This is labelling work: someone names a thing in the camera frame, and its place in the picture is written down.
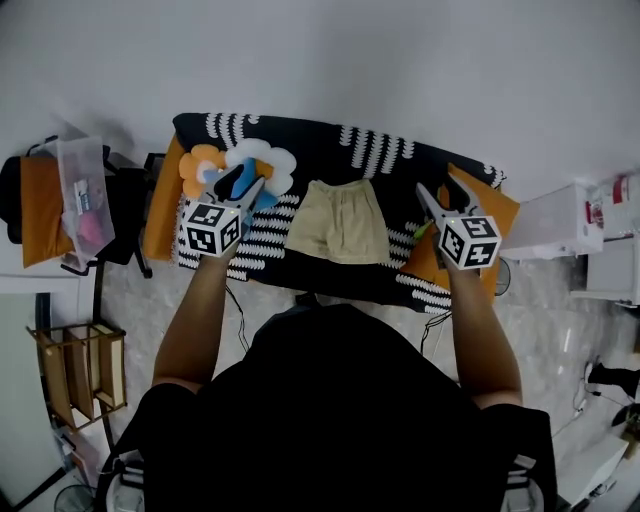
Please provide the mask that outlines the black white patterned blanket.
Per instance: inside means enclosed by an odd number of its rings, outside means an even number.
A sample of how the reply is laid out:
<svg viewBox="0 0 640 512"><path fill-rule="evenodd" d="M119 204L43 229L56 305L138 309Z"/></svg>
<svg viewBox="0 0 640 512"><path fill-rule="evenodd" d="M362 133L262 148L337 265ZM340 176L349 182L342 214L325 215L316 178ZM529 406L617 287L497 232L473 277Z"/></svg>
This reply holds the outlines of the black white patterned blanket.
<svg viewBox="0 0 640 512"><path fill-rule="evenodd" d="M247 141L258 139L289 154L283 165L273 167L284 175L285 190L276 205L253 217L248 236L230 262L230 278L403 306L419 313L446 313L451 300L444 288L400 270L424 219L416 183L435 189L449 165L492 188L505 179L501 170L481 161L348 125L244 113L183 113L173 125L187 151L207 144L222 151L238 149L246 159ZM388 262L339 265L286 249L285 238L311 181L342 185L362 178L370 180L384 216Z"/></svg>

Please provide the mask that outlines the person's right forearm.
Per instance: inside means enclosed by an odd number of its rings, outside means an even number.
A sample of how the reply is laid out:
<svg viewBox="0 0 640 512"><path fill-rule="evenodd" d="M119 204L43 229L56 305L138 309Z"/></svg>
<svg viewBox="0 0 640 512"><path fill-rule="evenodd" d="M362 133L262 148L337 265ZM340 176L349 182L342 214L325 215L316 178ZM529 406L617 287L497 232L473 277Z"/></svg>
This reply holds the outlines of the person's right forearm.
<svg viewBox="0 0 640 512"><path fill-rule="evenodd" d="M476 405L523 404L519 366L477 273L446 265L460 387Z"/></svg>

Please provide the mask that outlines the orange cushion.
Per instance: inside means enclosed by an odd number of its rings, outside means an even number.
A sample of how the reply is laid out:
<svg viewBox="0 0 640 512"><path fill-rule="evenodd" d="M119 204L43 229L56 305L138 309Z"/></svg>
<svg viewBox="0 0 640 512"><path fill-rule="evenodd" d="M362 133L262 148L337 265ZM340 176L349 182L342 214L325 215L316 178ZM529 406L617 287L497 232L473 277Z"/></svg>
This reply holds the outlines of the orange cushion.
<svg viewBox="0 0 640 512"><path fill-rule="evenodd" d="M74 249L62 225L64 210L57 160L20 158L23 267L62 256Z"/></svg>
<svg viewBox="0 0 640 512"><path fill-rule="evenodd" d="M474 190L482 206L481 214L458 214L449 210L448 176L450 174L459 177ZM452 163L448 165L447 174L442 185L440 185L437 191L430 193L439 200L447 216L493 216L500 231L502 241L510 233L519 211L519 204L516 201ZM418 240L406 264L401 267L401 272L415 279L426 281L432 288L436 289L436 291L444 293L450 291L450 284L445 268L448 262L443 260L442 254L438 249L439 238L439 230L433 221L429 230ZM498 260L499 257L497 254L494 264L491 267L472 270L480 274L481 282L483 283L486 293L490 296L492 296L495 291L499 266Z"/></svg>

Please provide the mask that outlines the small black fan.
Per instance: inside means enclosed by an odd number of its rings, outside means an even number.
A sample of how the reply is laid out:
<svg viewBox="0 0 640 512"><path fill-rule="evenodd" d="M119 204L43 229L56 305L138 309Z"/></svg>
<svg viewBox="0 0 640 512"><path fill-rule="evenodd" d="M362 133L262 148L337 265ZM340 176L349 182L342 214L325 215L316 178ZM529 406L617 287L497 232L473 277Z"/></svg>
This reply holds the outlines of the small black fan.
<svg viewBox="0 0 640 512"><path fill-rule="evenodd" d="M500 258L494 296L500 297L504 295L508 291L510 284L511 268L509 266L509 263L504 258Z"/></svg>

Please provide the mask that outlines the white flower pillow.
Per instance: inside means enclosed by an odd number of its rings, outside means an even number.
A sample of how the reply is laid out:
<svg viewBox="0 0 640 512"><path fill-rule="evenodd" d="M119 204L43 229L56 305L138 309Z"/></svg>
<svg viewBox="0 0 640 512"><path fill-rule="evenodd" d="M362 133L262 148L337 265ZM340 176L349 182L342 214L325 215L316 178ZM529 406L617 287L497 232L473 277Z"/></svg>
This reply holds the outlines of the white flower pillow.
<svg viewBox="0 0 640 512"><path fill-rule="evenodd" d="M207 183L216 173L238 165L247 158L255 160L257 173L261 169L262 176L266 179L266 191L271 195L280 197L293 184L292 173L297 165L295 157L289 151L272 147L264 140L242 140L230 150L218 151L216 157L219 163L215 163L212 157L205 157L203 163L198 164L196 180L199 184Z"/></svg>

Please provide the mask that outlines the white cabinet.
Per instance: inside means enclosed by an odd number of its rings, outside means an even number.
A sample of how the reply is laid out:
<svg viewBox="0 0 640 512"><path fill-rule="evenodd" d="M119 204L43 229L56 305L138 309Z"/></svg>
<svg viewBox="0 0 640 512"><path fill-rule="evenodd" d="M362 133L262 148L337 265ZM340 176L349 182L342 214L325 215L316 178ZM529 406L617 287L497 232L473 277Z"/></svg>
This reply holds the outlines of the white cabinet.
<svg viewBox="0 0 640 512"><path fill-rule="evenodd" d="M500 256L551 260L600 252L603 230L588 210L587 189L577 184L521 203Z"/></svg>

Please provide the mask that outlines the white desk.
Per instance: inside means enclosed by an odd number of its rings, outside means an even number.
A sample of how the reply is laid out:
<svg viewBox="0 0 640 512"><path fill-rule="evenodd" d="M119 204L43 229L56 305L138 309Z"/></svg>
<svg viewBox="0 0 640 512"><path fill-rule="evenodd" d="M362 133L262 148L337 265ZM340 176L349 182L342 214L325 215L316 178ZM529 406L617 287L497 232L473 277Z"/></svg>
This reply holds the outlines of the white desk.
<svg viewBox="0 0 640 512"><path fill-rule="evenodd" d="M588 255L586 285L570 295L640 307L640 235L605 241L601 252Z"/></svg>

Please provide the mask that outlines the black office chair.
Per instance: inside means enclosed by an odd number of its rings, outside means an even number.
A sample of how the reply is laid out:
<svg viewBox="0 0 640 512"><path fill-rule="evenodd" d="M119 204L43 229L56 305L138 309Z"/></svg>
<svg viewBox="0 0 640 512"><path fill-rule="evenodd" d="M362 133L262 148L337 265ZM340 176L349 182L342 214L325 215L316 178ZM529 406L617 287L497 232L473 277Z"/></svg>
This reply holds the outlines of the black office chair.
<svg viewBox="0 0 640 512"><path fill-rule="evenodd" d="M109 146L103 142L106 188L115 239L87 264L83 272L75 271L63 264L62 257L67 253L29 268L23 267L20 158L48 157L57 160L56 143L58 141L65 140L51 137L44 143L31 147L21 156L8 158L0 168L0 239L6 240L19 250L20 265L23 269L54 264L65 272L84 276L90 268L102 263L126 265L131 259L135 259L143 276L151 277L152 271L142 256L140 235L146 224L148 197L153 191L155 182L147 169L116 166L110 159Z"/></svg>

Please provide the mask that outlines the pale yellow shorts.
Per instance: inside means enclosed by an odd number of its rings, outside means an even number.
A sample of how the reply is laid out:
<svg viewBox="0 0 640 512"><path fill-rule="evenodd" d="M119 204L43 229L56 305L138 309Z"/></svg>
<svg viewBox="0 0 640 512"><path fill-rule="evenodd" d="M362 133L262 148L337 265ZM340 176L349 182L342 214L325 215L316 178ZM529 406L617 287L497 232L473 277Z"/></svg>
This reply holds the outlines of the pale yellow shorts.
<svg viewBox="0 0 640 512"><path fill-rule="evenodd" d="M368 180L332 186L319 180L291 222L285 248L346 265L389 261L389 238L373 186Z"/></svg>

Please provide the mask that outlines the orange flower pillow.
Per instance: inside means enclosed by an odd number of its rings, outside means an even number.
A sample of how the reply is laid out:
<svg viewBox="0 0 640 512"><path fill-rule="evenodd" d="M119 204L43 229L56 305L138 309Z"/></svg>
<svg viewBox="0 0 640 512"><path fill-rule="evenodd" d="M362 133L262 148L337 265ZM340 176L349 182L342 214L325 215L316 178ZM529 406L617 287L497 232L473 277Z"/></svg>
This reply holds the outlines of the orange flower pillow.
<svg viewBox="0 0 640 512"><path fill-rule="evenodd" d="M183 193L198 199L205 190L207 180L226 168L226 152L208 144L195 145L179 161L179 174L183 179Z"/></svg>

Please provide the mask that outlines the pack of water bottles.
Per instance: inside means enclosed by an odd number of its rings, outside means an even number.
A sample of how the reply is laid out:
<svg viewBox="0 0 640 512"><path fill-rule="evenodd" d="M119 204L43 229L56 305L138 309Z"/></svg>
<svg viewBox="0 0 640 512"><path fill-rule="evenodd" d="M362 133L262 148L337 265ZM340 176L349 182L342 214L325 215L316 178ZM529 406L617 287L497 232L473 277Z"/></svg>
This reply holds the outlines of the pack of water bottles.
<svg viewBox="0 0 640 512"><path fill-rule="evenodd" d="M605 239L640 235L640 170L601 182L588 192L588 204Z"/></svg>

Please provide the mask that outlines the blue star pillow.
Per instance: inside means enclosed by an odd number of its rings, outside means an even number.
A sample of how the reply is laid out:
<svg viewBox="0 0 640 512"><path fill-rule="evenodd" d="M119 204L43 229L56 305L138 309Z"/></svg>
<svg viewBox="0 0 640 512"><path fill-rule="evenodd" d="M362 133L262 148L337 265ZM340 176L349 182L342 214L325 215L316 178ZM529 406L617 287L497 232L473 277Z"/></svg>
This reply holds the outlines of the blue star pillow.
<svg viewBox="0 0 640 512"><path fill-rule="evenodd" d="M258 174L256 160L247 158L241 162L242 172L234 182L232 198L240 199L259 179L264 181L262 189L257 193L250 207L252 212L264 210L277 204L277 198L266 190L266 178Z"/></svg>

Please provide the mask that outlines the person's black shirt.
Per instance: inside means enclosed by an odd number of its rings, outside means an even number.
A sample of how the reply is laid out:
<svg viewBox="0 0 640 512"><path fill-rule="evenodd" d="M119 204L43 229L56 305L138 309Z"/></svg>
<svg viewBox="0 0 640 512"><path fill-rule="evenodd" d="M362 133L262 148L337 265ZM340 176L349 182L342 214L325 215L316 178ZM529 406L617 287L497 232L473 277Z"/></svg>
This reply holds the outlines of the person's black shirt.
<svg viewBox="0 0 640 512"><path fill-rule="evenodd" d="M550 420L479 408L349 305L279 315L193 393L148 390L117 454L148 512L554 512Z"/></svg>

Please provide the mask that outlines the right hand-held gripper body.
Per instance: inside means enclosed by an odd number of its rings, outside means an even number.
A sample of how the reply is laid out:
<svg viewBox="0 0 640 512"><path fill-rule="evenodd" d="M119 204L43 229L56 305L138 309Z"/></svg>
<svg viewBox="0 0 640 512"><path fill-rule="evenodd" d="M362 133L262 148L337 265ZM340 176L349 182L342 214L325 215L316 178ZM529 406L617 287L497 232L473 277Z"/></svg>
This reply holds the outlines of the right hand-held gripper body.
<svg viewBox="0 0 640 512"><path fill-rule="evenodd" d="M502 237L493 216L445 216L436 222L438 249L445 262L458 270L489 268Z"/></svg>

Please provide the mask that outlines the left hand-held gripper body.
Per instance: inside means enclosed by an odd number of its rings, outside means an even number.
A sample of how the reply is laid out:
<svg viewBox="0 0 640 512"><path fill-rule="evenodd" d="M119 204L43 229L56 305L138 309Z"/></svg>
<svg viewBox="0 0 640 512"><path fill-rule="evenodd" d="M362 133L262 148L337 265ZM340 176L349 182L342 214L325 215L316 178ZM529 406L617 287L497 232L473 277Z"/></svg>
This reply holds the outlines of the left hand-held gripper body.
<svg viewBox="0 0 640 512"><path fill-rule="evenodd" d="M242 210L242 199L185 199L178 217L178 252L184 258L226 256L248 234L252 214Z"/></svg>

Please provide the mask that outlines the person's left forearm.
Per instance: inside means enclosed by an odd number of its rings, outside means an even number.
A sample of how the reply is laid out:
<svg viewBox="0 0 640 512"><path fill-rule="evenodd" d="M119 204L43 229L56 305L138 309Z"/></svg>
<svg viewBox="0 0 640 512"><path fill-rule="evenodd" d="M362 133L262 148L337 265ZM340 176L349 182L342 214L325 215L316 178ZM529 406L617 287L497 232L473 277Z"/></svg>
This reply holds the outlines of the person's left forearm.
<svg viewBox="0 0 640 512"><path fill-rule="evenodd" d="M227 269L235 248L204 256L170 322L155 358L152 384L176 384L193 393L216 369L223 326Z"/></svg>

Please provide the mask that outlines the clear plastic storage box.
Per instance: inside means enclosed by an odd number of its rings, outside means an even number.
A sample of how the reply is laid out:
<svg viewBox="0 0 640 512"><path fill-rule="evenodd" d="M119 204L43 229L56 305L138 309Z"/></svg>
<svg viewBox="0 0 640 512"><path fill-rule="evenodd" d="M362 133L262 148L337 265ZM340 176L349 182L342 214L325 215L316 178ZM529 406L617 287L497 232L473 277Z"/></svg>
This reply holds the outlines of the clear plastic storage box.
<svg viewBox="0 0 640 512"><path fill-rule="evenodd" d="M56 143L63 198L62 226L73 249L63 264L83 272L87 264L115 239L106 188L100 137Z"/></svg>

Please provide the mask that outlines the black floor fan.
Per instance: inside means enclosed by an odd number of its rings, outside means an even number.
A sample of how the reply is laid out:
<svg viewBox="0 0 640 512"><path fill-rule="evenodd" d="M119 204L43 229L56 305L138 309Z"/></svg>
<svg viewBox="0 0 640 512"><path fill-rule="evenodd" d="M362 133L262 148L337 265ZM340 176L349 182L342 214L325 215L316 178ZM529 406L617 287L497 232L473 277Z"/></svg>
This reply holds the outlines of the black floor fan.
<svg viewBox="0 0 640 512"><path fill-rule="evenodd" d="M97 512L96 489L84 484L69 485L58 492L54 512Z"/></svg>

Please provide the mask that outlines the wooden magazine rack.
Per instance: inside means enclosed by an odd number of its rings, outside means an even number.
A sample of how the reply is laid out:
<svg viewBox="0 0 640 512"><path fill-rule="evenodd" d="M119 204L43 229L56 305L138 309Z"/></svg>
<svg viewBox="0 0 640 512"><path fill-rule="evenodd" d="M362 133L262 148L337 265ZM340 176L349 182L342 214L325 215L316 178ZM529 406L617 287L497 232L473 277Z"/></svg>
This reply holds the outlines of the wooden magazine rack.
<svg viewBox="0 0 640 512"><path fill-rule="evenodd" d="M127 405L124 330L84 323L27 332L38 347L57 421L77 432Z"/></svg>

